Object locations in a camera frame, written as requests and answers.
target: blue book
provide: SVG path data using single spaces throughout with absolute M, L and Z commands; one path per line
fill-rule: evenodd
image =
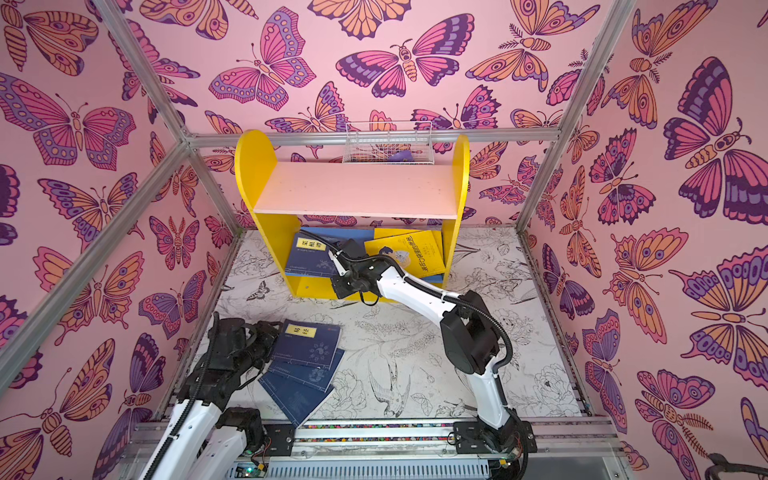
M 326 392 L 320 392 L 273 372 L 262 375 L 259 383 L 296 428 L 299 428 L 333 391 L 333 386 L 330 386 Z
M 330 370 L 341 326 L 286 320 L 272 358 L 293 365 Z
M 291 365 L 285 362 L 272 362 L 268 371 L 320 392 L 326 392 L 331 384 L 331 380 L 333 380 L 333 374 L 339 368 L 342 356 L 344 356 L 344 350 L 336 349 L 336 353 L 333 354 L 331 370 L 315 369 L 305 365 Z

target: book cover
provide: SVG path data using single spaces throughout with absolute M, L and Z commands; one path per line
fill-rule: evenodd
M 305 365 L 291 365 L 290 363 L 276 361 L 270 364 L 268 371 L 306 385 L 311 389 L 325 392 L 328 390 L 331 380 L 333 380 L 333 374 L 339 368 L 339 362 L 341 362 L 343 356 L 344 350 L 336 349 L 336 353 L 333 354 L 331 370 L 316 369 Z
M 262 375 L 259 383 L 296 428 L 312 416 L 333 391 L 330 386 L 320 392 L 273 372 Z
M 408 273 L 418 278 L 445 272 L 442 255 L 431 231 L 380 238 L 366 242 L 369 255 L 389 255 Z
M 294 365 L 330 370 L 341 326 L 286 320 L 272 358 Z

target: black cable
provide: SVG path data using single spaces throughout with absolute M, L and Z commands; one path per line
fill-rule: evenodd
M 219 336 L 219 313 L 214 312 L 214 324 L 211 327 L 213 330 L 213 334 L 210 337 L 210 342 L 208 344 L 208 351 L 205 352 L 205 356 L 203 357 L 203 362 L 200 364 L 200 375 L 197 377 L 197 381 L 194 384 L 194 390 L 192 390 L 192 393 L 190 394 L 189 402 L 187 402 L 187 406 L 184 407 L 183 412 L 181 413 L 181 416 L 176 421 L 176 424 L 171 429 L 170 434 L 168 434 L 168 437 L 165 438 L 165 442 L 163 442 L 163 445 L 160 446 L 160 450 L 157 451 L 157 455 L 154 457 L 154 460 L 152 462 L 152 465 L 149 466 L 147 469 L 147 474 L 144 476 L 145 480 L 151 480 L 154 476 L 155 471 L 160 466 L 160 462 L 162 462 L 163 457 L 165 456 L 165 453 L 170 448 L 170 444 L 174 442 L 174 438 L 178 436 L 179 431 L 181 430 L 181 426 L 184 424 L 184 422 L 187 420 L 187 417 L 190 414 L 190 411 L 192 410 L 192 407 L 194 406 L 195 401 L 197 400 L 197 396 L 200 394 L 200 389 L 203 387 L 203 379 L 205 377 L 206 372 L 208 371 L 208 366 L 210 365 L 210 358 L 214 354 L 214 345 L 216 343 L 216 337 Z

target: pink wall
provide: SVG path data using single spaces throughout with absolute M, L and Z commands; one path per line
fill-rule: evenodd
M 719 2 L 705 15 L 707 3 L 689 2 L 700 8 L 690 17 L 703 18 L 683 23 L 677 43 L 657 41 L 662 27 L 636 48 L 627 23 L 602 105 L 584 113 L 600 141 L 575 164 L 563 156 L 539 210 L 548 204 L 554 224 L 535 215 L 528 229 L 587 394 L 646 468 L 638 478 L 701 478 L 712 452 L 768 462 L 768 98 L 759 93 L 768 67 L 753 60 L 768 41 L 757 27 L 766 6 Z M 640 23 L 657 25 L 674 10 L 661 0 L 637 7 Z M 645 72 L 643 59 L 653 62 Z M 637 84 L 617 94 L 619 108 L 612 92 Z M 741 137 L 715 141 L 741 123 Z M 687 168 L 708 144 L 718 160 Z
M 403 0 L 392 7 L 389 21 L 380 22 L 375 31 L 356 30 L 354 24 L 349 24 L 344 32 L 339 20 L 331 19 L 329 13 L 319 9 L 316 15 L 313 5 L 322 2 L 310 0 L 253 3 L 252 8 L 241 2 L 240 11 L 228 5 L 223 8 L 226 21 L 219 18 L 217 27 L 208 29 L 198 21 L 200 15 L 190 23 L 179 19 L 181 10 L 163 8 L 164 4 L 155 9 L 145 8 L 150 2 L 128 4 L 130 9 L 125 14 L 133 22 L 137 38 L 147 46 L 147 54 L 161 79 L 173 82 L 166 83 L 172 89 L 171 100 L 186 118 L 190 131 L 197 134 L 249 129 L 344 131 L 347 121 L 368 121 L 374 112 L 394 121 L 429 118 L 439 128 L 534 127 L 549 122 L 554 126 L 568 105 L 586 58 L 582 51 L 591 48 L 610 8 L 610 2 L 574 0 L 568 2 L 570 26 L 536 28 L 522 10 L 516 15 L 506 0 L 485 2 L 482 6 L 449 0 L 439 2 L 440 8 L 434 8 L 434 2 Z M 297 39 L 295 51 L 293 40 L 286 37 L 283 44 L 273 31 L 281 22 L 281 28 L 290 31 L 286 35 Z M 428 30 L 433 33 L 430 38 L 443 39 L 440 32 L 453 31 L 461 41 L 453 44 L 448 40 L 436 46 L 428 41 L 419 42 Z M 399 60 L 400 50 L 390 45 L 403 45 L 408 38 L 412 40 L 405 43 L 406 60 Z M 370 51 L 386 53 L 353 55 Z M 408 55 L 417 58 L 415 66 L 407 60 Z M 162 62 L 160 58 L 170 61 Z M 365 62 L 375 78 L 365 81 L 353 67 L 356 62 Z M 495 73 L 491 65 L 501 64 L 505 68 Z M 271 77 L 260 75 L 257 68 L 271 72 Z M 298 76 L 291 78 L 294 71 Z M 324 103 L 317 103 L 328 82 L 332 82 L 335 94 L 325 95 Z M 332 104 L 339 109 L 332 109 Z M 513 111 L 518 112 L 516 121 Z M 319 120 L 313 124 L 304 114 Z M 472 154 L 485 146 L 473 144 Z M 514 223 L 510 217 L 519 212 L 521 204 L 491 202 L 487 197 L 481 199 L 479 193 L 485 188 L 509 186 L 507 177 L 511 175 L 512 180 L 517 180 L 520 161 L 532 155 L 538 155 L 541 161 L 545 147 L 546 144 L 541 148 L 535 144 L 509 145 L 497 163 L 501 167 L 497 177 L 473 181 L 473 186 L 478 187 L 470 193 L 467 205 L 475 214 L 466 221 L 484 224 L 486 219 L 495 218 L 502 223 Z M 450 148 L 452 145 L 436 144 L 437 161 L 450 161 Z M 230 154 L 228 149 L 221 150 L 204 151 L 203 155 L 214 157 L 214 169 L 227 171 L 228 166 L 220 162 L 226 162 Z M 293 153 L 327 161 L 343 152 L 329 146 L 282 147 L 278 157 L 287 161 Z M 230 203 L 239 209 L 234 176 L 220 174 L 217 179 Z M 373 221 L 364 220 L 357 219 L 357 224 L 368 225 Z M 393 225 L 402 223 L 382 220 Z
M 4 48 L 0 53 L 0 107 L 5 115 L 0 121 L 5 147 L 0 159 L 0 265 L 4 273 L 0 281 L 0 348 L 63 270 L 88 247 L 94 232 L 103 230 L 123 202 L 141 188 L 154 167 L 153 160 L 160 156 L 160 145 L 166 151 L 173 147 L 162 120 L 151 123 L 145 101 L 122 99 L 121 60 L 107 29 L 83 2 L 14 5 L 3 5 L 3 18 L 9 25 L 24 24 L 13 35 L 17 40 L 24 35 L 27 51 L 22 61 L 18 40 L 10 53 Z M 84 50 L 53 40 L 52 45 L 62 50 L 52 57 L 57 66 L 51 65 L 41 53 L 52 48 L 41 40 L 47 38 L 45 33 L 33 37 L 39 33 L 34 25 L 44 20 L 55 27 L 72 27 L 69 40 L 81 42 Z M 7 38 L 10 27 L 5 28 Z M 62 60 L 64 56 L 71 59 L 70 64 Z M 72 110 L 79 112 L 79 119 L 70 118 Z M 77 143 L 80 132 L 84 135 L 82 151 Z M 91 151 L 95 162 L 89 161 Z M 183 167 L 182 176 L 187 168 Z M 212 293 L 210 273 L 228 250 L 227 244 L 214 245 L 207 226 L 206 219 L 214 226 L 211 220 L 217 218 L 213 203 L 201 186 L 193 189 L 191 206 L 196 218 L 180 192 L 174 195 L 171 182 L 164 198 L 150 205 L 136 229 L 112 253 L 87 292 L 0 399 L 0 442 L 10 447 L 0 454 L 0 463 L 5 465 L 0 467 L 0 478 L 16 478 L 16 468 L 25 470 L 23 478 L 102 477 L 99 474 L 114 467 L 108 461 L 110 455 L 119 457 L 121 450 L 121 444 L 107 440 L 110 432 L 128 432 L 131 419 L 146 419 L 158 407 L 179 362 L 180 352 L 174 347 L 190 338 L 197 322 L 190 316 L 190 322 L 181 321 L 168 338 L 157 323 L 159 312 L 141 315 L 143 302 L 147 302 L 145 310 L 152 311 L 157 293 L 168 293 L 175 301 L 169 287 L 179 290 L 183 283 L 186 287 L 193 274 L 202 272 L 204 283 L 189 293 L 199 299 L 202 308 Z M 99 207 L 101 198 L 107 202 L 107 214 Z M 168 269 L 165 255 L 158 253 L 150 216 L 165 225 L 173 217 L 175 227 L 184 221 L 189 233 L 194 230 L 192 223 L 199 222 L 188 262 L 173 263 L 174 268 Z M 148 371 L 131 378 L 136 349 L 137 365 Z M 99 381 L 92 379 L 91 389 L 78 390 L 79 373 L 96 375 Z M 77 395 L 70 398 L 68 392 Z M 107 461 L 97 468 L 99 458 Z

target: metal base plate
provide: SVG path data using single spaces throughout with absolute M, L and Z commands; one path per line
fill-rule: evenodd
M 289 457 L 293 450 L 294 434 L 296 429 L 290 423 L 267 423 L 266 429 L 267 444 L 270 447 L 266 450 L 268 457 Z
M 536 453 L 536 437 L 530 422 L 521 422 L 521 435 L 528 439 L 528 453 Z M 494 453 L 485 446 L 480 437 L 480 422 L 454 422 L 453 434 L 456 440 L 456 453 Z

